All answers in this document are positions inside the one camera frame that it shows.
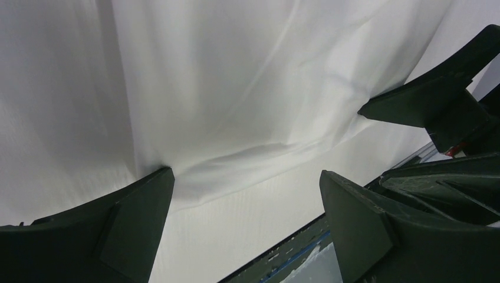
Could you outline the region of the white printed t shirt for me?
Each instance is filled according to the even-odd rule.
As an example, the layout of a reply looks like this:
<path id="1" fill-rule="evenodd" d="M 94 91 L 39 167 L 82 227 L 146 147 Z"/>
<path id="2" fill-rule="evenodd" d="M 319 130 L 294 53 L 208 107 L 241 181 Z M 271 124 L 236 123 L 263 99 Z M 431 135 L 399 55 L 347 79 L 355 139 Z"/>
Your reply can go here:
<path id="1" fill-rule="evenodd" d="M 173 168 L 176 209 L 368 126 L 452 1 L 2 1 L 1 223 Z"/>

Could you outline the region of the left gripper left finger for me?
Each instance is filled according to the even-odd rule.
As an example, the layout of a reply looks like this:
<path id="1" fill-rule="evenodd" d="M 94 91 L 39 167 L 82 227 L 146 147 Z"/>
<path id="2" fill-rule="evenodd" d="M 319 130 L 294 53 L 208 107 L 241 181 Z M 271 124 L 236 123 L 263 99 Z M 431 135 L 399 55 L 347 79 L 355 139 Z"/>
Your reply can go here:
<path id="1" fill-rule="evenodd" d="M 30 225 L 1 227 L 2 282 L 147 282 L 175 177 L 154 173 Z"/>

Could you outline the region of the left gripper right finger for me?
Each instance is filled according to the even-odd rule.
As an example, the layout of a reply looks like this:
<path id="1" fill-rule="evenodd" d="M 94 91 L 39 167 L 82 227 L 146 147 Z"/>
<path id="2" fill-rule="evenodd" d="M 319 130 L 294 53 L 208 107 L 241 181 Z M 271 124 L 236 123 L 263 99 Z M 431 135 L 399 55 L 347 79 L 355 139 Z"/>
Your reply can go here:
<path id="1" fill-rule="evenodd" d="M 344 282 L 499 281 L 499 229 L 417 210 L 326 170 L 320 191 Z"/>

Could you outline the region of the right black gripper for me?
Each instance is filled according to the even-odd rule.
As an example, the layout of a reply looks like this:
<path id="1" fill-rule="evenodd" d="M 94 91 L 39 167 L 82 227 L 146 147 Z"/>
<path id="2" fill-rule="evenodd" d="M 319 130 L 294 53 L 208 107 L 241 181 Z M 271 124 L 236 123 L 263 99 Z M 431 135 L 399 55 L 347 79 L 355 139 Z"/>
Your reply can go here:
<path id="1" fill-rule="evenodd" d="M 499 152 L 499 86 L 480 100 L 466 90 L 498 54 L 499 26 L 491 24 L 435 68 L 359 109 L 367 119 L 425 126 L 447 156 L 482 154 L 390 169 L 368 190 L 450 220 L 499 225 L 499 153 L 491 153 Z"/>

